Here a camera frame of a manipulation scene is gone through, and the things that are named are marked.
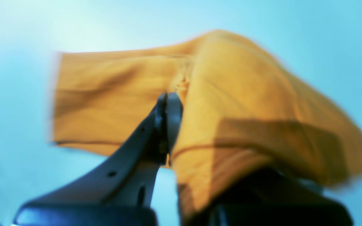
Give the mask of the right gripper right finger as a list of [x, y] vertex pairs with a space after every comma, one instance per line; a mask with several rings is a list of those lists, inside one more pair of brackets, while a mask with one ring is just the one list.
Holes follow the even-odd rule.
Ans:
[[353, 226], [346, 207], [271, 168], [221, 191], [184, 226]]

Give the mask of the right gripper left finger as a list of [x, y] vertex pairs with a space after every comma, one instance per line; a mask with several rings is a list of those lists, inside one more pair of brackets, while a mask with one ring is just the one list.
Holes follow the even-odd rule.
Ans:
[[13, 226], [157, 226], [156, 175], [177, 140], [183, 106], [163, 93], [108, 159], [86, 175], [24, 204]]

